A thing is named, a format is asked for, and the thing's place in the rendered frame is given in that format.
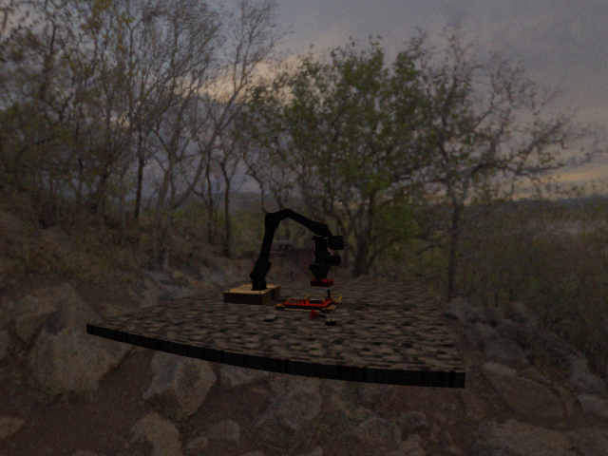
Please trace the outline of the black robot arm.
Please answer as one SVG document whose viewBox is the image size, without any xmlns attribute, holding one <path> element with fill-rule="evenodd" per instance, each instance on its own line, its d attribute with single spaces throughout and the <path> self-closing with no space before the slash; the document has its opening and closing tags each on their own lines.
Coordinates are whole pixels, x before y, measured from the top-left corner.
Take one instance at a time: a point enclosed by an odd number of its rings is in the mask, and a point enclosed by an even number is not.
<svg viewBox="0 0 608 456">
<path fill-rule="evenodd" d="M 306 227 L 308 227 L 313 233 L 318 236 L 313 236 L 311 240 L 315 240 L 315 250 L 323 251 L 328 250 L 344 250 L 344 239 L 343 236 L 333 236 L 328 228 L 328 225 L 322 222 L 314 221 L 306 218 L 292 209 L 285 208 L 281 211 L 274 213 L 268 213 L 265 215 L 264 226 L 265 233 L 261 245 L 259 258 L 256 261 L 254 270 L 250 273 L 252 279 L 253 289 L 251 291 L 263 291 L 268 289 L 266 285 L 265 276 L 270 271 L 271 262 L 269 262 L 269 254 L 273 242 L 275 230 L 281 220 L 290 218 Z M 324 239 L 329 238 L 329 239 Z M 324 263 L 331 263 L 334 266 L 339 266 L 341 258 L 339 255 L 331 256 L 331 253 L 327 253 L 325 256 Z"/>
</svg>

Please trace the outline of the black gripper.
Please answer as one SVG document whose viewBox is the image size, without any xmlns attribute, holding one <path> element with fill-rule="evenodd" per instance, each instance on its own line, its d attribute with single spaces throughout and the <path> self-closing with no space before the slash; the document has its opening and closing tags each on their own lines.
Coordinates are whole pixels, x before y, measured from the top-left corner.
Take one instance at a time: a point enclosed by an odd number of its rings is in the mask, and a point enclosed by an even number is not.
<svg viewBox="0 0 608 456">
<path fill-rule="evenodd" d="M 333 264 L 324 263 L 325 256 L 328 253 L 328 250 L 315 250 L 315 262 L 310 265 L 310 270 L 313 272 L 313 275 L 318 284 L 321 284 L 322 279 L 327 278 L 328 271 L 331 269 Z M 329 267 L 331 266 L 331 267 Z"/>
</svg>

